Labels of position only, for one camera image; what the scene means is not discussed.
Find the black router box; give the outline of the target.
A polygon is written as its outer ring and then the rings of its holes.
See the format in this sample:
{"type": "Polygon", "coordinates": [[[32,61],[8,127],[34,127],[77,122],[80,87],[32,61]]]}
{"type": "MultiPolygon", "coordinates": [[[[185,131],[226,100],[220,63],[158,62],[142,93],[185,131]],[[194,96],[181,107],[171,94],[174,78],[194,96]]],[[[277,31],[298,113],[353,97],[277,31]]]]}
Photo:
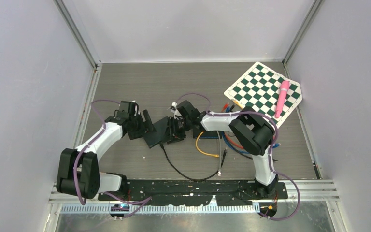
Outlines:
{"type": "Polygon", "coordinates": [[[172,139],[172,132],[170,129],[172,117],[164,117],[153,124],[155,131],[147,132],[143,138],[148,148],[153,148],[156,145],[164,144],[172,139]]]}

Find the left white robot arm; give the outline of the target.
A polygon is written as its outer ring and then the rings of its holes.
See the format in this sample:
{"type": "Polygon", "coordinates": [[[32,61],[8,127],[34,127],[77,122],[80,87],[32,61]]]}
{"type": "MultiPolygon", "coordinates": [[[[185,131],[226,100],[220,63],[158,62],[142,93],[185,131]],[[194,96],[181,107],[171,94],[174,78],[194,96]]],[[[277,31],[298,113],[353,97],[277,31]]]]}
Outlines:
{"type": "Polygon", "coordinates": [[[112,116],[100,119],[102,126],[87,141],[61,152],[57,192],[78,197],[81,204],[97,194],[110,192],[117,200],[128,196],[127,178],[99,170],[99,161],[113,144],[128,135],[130,140],[154,132],[147,110],[140,111],[135,101],[121,101],[112,116]]]}

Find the black ribbed network switch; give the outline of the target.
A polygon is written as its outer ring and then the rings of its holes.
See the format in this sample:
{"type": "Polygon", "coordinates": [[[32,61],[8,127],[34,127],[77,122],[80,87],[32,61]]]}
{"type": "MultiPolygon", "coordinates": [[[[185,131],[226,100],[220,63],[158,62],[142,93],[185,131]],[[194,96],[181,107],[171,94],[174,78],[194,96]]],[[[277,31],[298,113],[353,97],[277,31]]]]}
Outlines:
{"type": "Polygon", "coordinates": [[[218,135],[215,131],[206,131],[206,130],[199,130],[194,128],[192,130],[193,138],[197,139],[198,137],[200,139],[218,139],[222,138],[222,135],[218,135]]]}

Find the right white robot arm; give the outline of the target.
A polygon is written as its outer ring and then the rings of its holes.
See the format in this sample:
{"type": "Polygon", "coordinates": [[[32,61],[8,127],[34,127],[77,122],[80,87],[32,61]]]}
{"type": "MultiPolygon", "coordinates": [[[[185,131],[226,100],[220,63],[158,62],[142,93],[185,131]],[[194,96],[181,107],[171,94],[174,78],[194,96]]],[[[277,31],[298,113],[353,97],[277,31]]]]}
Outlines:
{"type": "Polygon", "coordinates": [[[277,127],[270,117],[249,106],[227,113],[200,112],[189,101],[179,104],[173,102],[170,110],[174,118],[181,120],[185,126],[205,131],[232,132],[243,149],[251,154],[257,194],[266,199],[275,193],[278,174],[273,170],[271,157],[277,127]]]}

